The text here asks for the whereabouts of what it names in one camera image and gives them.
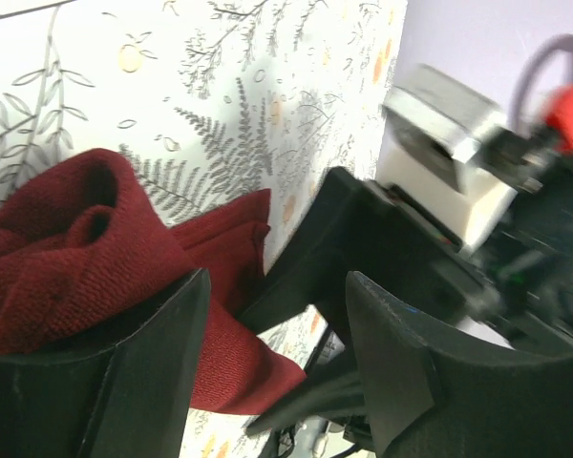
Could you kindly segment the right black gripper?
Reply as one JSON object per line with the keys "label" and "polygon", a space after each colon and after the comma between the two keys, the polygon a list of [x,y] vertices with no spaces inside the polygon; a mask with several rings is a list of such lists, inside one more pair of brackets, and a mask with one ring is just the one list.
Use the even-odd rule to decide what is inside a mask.
{"label": "right black gripper", "polygon": [[349,271],[449,324],[501,313],[498,289],[411,199],[336,167],[238,320],[264,332],[312,304],[333,330],[348,332]]}

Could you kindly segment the dark red cloth napkin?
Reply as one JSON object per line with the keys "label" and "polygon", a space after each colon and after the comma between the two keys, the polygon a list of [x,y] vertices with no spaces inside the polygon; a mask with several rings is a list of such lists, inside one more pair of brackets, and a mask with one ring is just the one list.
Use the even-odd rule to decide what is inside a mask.
{"label": "dark red cloth napkin", "polygon": [[53,166],[0,208],[0,354],[73,336],[205,268],[192,407],[261,413],[305,378],[235,318],[264,276],[269,209],[263,189],[167,227],[123,156],[94,149]]}

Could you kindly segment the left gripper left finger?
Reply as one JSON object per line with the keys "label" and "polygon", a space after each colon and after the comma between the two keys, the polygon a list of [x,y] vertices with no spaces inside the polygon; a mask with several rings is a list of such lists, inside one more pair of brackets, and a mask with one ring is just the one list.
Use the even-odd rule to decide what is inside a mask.
{"label": "left gripper left finger", "polygon": [[200,269],[76,336],[0,356],[0,457],[176,457],[209,309]]}

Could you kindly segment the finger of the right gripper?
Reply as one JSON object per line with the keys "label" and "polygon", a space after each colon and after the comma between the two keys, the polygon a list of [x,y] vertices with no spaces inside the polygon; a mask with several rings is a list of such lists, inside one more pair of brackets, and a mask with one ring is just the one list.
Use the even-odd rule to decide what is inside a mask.
{"label": "finger of the right gripper", "polygon": [[343,374],[312,374],[270,406],[246,428],[247,436],[294,426],[309,417],[339,419],[365,416],[363,386],[356,369]]}

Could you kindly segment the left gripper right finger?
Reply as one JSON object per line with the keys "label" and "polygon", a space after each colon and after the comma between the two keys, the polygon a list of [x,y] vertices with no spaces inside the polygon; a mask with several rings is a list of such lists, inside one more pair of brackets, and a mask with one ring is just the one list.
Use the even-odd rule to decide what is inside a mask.
{"label": "left gripper right finger", "polygon": [[351,341],[380,457],[573,457],[573,355],[466,334],[358,272]]}

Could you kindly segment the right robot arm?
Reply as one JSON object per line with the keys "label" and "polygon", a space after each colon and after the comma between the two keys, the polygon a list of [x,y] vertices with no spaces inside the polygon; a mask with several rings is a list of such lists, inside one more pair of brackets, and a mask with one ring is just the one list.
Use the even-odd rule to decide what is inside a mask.
{"label": "right robot arm", "polygon": [[573,449],[573,175],[520,196],[471,258],[401,189],[336,167],[244,323],[318,308],[344,351],[249,434],[361,418],[384,453]]}

